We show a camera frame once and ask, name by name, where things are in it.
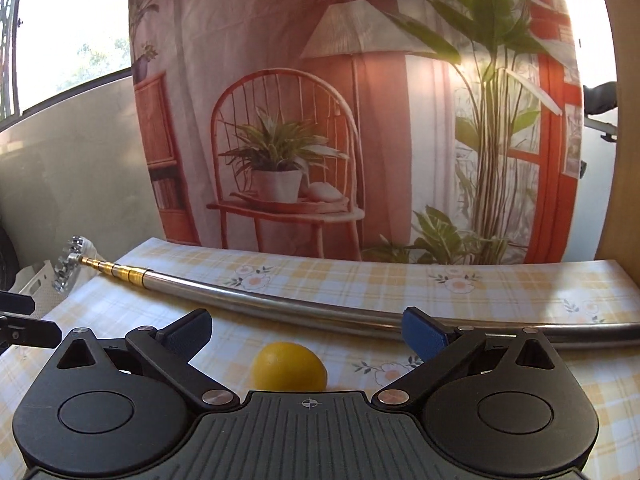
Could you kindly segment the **printed room backdrop cloth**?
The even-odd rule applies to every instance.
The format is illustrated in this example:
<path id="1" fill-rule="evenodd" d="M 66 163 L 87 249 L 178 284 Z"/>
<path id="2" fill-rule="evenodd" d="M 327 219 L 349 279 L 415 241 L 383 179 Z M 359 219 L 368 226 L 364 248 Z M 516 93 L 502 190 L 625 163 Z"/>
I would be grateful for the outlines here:
<path id="1" fill-rule="evenodd" d="M 281 255 L 550 263 L 582 87 L 564 0 L 128 0 L 165 237 Z"/>

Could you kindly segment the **wooden board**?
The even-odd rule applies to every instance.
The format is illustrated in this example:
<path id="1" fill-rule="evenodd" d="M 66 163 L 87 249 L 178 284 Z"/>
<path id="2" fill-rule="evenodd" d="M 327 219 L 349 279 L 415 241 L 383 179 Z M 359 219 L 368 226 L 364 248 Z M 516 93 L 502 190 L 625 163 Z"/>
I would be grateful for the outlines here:
<path id="1" fill-rule="evenodd" d="M 605 0 L 617 70 L 618 140 L 611 197 L 597 250 L 639 281 L 639 0 Z"/>

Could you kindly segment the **yellow lemon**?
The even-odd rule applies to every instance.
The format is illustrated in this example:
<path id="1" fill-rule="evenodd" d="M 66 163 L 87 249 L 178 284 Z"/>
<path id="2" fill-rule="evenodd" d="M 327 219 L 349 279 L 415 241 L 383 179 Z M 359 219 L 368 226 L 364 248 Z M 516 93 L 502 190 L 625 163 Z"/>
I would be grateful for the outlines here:
<path id="1" fill-rule="evenodd" d="M 328 384 L 328 372 L 318 356 L 292 342 L 267 344 L 256 354 L 250 371 L 258 390 L 321 392 Z"/>

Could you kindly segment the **telescopic metal pole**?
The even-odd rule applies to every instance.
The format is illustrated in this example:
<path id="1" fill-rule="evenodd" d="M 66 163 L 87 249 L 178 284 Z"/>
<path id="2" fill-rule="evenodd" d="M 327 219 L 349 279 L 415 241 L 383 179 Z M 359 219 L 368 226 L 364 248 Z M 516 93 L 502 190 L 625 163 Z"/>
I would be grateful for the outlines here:
<path id="1" fill-rule="evenodd" d="M 68 292 L 75 285 L 80 269 L 87 268 L 137 288 L 254 318 L 341 334 L 389 340 L 400 338 L 400 313 L 240 292 L 237 289 L 178 278 L 140 266 L 127 266 L 101 258 L 90 258 L 89 248 L 89 241 L 82 236 L 74 236 L 67 242 L 54 267 L 53 287 L 57 292 Z M 464 318 L 435 318 L 434 322 L 445 330 L 457 333 L 482 330 L 485 333 L 504 334 L 524 328 L 531 333 L 543 334 L 555 348 L 567 350 L 637 347 L 639 344 L 637 322 L 579 325 Z"/>

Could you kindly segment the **black lamp fixture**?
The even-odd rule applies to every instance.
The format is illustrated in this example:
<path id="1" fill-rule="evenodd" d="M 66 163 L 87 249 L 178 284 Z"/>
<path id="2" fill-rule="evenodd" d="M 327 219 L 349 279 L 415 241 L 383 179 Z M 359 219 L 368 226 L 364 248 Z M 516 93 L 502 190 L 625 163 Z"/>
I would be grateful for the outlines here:
<path id="1" fill-rule="evenodd" d="M 617 127 L 609 122 L 593 119 L 593 116 L 615 110 L 617 107 L 617 82 L 609 81 L 593 88 L 582 87 L 584 98 L 584 124 L 587 128 L 601 133 L 601 139 L 608 143 L 617 142 Z"/>

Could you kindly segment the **white plastic object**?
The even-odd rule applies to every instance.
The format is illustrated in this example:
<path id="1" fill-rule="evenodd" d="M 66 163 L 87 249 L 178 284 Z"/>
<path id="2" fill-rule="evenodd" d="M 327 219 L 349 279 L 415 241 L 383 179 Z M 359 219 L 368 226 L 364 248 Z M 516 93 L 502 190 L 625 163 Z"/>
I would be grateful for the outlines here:
<path id="1" fill-rule="evenodd" d="M 102 260 L 91 240 L 73 236 L 55 263 L 50 260 L 28 266 L 17 273 L 10 292 L 26 295 L 35 301 L 35 318 L 43 318 L 68 295 L 98 274 L 88 266 L 82 266 L 76 255 Z"/>

